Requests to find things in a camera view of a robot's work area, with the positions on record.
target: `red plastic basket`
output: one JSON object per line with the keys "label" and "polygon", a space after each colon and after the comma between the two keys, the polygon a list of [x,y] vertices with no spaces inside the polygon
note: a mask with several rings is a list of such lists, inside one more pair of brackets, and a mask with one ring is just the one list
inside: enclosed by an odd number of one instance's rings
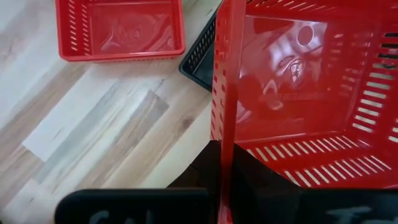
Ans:
{"label": "red plastic basket", "polygon": [[224,0],[211,138],[302,187],[398,186],[398,1]]}
{"label": "red plastic basket", "polygon": [[181,0],[56,0],[68,61],[172,58],[185,50]]}

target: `shopping basket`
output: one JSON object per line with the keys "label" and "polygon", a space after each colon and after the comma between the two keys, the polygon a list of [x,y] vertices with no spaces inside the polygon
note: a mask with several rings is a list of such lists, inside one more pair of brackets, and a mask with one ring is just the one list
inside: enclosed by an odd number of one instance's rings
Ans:
{"label": "shopping basket", "polygon": [[211,138],[305,188],[398,187],[398,1],[224,0]]}
{"label": "shopping basket", "polygon": [[172,58],[185,50],[181,0],[56,0],[68,61]]}

